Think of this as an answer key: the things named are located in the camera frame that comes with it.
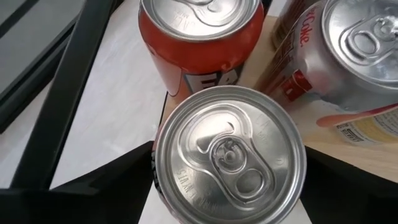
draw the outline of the red soda can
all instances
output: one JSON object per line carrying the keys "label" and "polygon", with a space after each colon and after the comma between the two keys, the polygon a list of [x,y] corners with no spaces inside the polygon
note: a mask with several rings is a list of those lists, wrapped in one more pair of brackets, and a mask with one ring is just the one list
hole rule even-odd
{"label": "red soda can", "polygon": [[236,84],[263,20],[260,0],[145,0],[139,11],[142,38],[177,103]]}

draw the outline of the pull tab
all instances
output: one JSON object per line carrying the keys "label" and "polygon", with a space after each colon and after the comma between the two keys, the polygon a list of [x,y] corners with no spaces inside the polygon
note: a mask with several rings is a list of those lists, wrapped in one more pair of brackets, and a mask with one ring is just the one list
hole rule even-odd
{"label": "pull tab", "polygon": [[208,26],[225,26],[242,11],[244,4],[238,0],[174,0],[189,6],[195,16]]}
{"label": "pull tab", "polygon": [[383,58],[396,47],[398,18],[377,15],[348,29],[346,39],[351,53],[362,59]]}
{"label": "pull tab", "polygon": [[237,205],[252,209],[270,200],[274,190],[273,173],[255,150],[230,135],[216,138],[211,148],[216,176]]}

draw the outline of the diet coke can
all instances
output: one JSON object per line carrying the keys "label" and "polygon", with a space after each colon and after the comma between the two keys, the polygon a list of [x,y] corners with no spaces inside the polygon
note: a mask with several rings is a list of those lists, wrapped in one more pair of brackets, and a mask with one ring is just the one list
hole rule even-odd
{"label": "diet coke can", "polygon": [[319,0],[288,0],[271,32],[271,39],[277,49],[286,38],[301,14]]}
{"label": "diet coke can", "polygon": [[139,28],[177,103],[234,85],[262,30],[260,0],[141,0]]}
{"label": "diet coke can", "polygon": [[390,111],[398,103],[398,2],[318,2],[295,24],[257,88],[300,132]]}
{"label": "diet coke can", "polygon": [[280,223],[307,167],[289,115],[239,86],[203,90],[165,122],[152,156],[155,186],[184,224]]}

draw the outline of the white surface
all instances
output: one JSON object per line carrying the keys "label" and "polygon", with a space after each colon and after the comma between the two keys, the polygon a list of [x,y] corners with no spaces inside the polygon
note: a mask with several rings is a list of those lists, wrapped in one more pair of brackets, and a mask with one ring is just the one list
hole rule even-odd
{"label": "white surface", "polygon": [[[274,2],[272,16],[279,14],[285,0]],[[154,139],[166,90],[141,40],[137,12],[138,0],[126,0],[112,15],[52,187]],[[47,91],[48,87],[0,136],[0,187],[11,182]],[[178,223],[153,186],[140,223]],[[289,223],[310,223],[301,202],[283,221]]]}

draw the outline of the nutrition label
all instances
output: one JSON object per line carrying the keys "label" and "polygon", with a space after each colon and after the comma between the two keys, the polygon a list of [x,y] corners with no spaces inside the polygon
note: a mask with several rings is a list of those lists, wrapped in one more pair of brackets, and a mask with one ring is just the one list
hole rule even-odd
{"label": "nutrition label", "polygon": [[337,126],[343,138],[360,146],[398,142],[398,108],[370,118]]}

